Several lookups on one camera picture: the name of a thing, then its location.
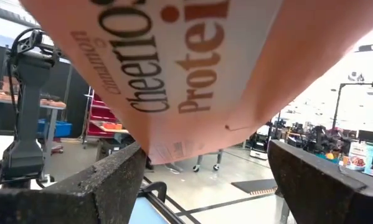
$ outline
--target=floor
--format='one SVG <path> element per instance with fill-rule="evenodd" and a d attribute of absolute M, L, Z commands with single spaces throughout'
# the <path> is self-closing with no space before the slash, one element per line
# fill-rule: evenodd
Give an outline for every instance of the floor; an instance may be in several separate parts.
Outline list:
<path fill-rule="evenodd" d="M 56 181 L 94 163 L 96 146 L 83 149 L 77 141 L 62 143 L 63 154 L 52 156 L 47 170 Z M 213 170 L 216 156 L 204 156 L 199 172 L 192 167 L 197 159 L 177 162 L 182 172 L 155 166 L 145 173 L 147 181 L 164 181 L 168 186 L 166 205 L 186 223 L 295 223 L 292 215 L 281 219 L 284 200 L 276 195 L 251 196 L 231 182 L 273 178 L 268 161 L 249 156 L 248 150 L 231 147 L 224 151 L 220 169 Z"/>

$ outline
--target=table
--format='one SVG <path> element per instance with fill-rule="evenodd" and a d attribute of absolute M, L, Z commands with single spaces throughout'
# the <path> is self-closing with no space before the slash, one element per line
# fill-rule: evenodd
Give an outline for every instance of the table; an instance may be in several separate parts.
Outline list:
<path fill-rule="evenodd" d="M 0 103 L 12 104 L 11 96 L 5 94 L 3 91 L 0 91 Z M 52 143 L 54 141 L 57 111 L 64 110 L 66 108 L 66 104 L 63 102 L 41 100 L 40 107 L 47 108 L 48 116 L 49 116 L 49 119 L 48 119 L 49 122 L 45 124 L 45 130 L 44 130 L 44 137 L 46 138 L 45 144 L 42 146 L 42 153 L 45 158 L 45 164 L 48 164 L 50 162 L 50 153 L 52 150 L 52 145 L 53 145 Z"/>

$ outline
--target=cart wheel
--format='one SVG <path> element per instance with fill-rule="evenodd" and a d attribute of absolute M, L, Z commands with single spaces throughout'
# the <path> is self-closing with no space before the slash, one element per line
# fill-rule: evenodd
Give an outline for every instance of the cart wheel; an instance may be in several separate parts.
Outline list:
<path fill-rule="evenodd" d="M 193 167 L 193 172 L 198 172 L 199 170 L 200 170 L 199 167 L 197 167 L 197 166 L 194 166 L 194 167 Z"/>

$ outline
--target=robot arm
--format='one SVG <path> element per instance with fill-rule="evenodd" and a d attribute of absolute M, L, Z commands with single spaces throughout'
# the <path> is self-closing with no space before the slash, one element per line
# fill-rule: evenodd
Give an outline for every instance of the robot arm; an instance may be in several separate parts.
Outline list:
<path fill-rule="evenodd" d="M 20 40 L 30 31 L 28 38 Z M 36 143 L 40 91 L 60 55 L 55 47 L 42 43 L 44 35 L 39 29 L 25 30 L 15 39 L 12 49 L 7 53 L 7 74 L 15 111 L 15 128 L 14 141 L 0 160 L 0 184 L 4 188 L 28 188 L 31 179 L 40 178 L 44 167 L 42 151 Z M 34 48 L 40 48 L 40 52 L 32 51 Z M 12 76 L 20 83 L 17 103 Z"/>

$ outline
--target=computer screen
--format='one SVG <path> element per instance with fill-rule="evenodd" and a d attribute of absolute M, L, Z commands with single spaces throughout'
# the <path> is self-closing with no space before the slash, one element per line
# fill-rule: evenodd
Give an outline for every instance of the computer screen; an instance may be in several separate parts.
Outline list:
<path fill-rule="evenodd" d="M 373 131 L 359 130 L 358 138 L 363 141 L 373 141 Z"/>

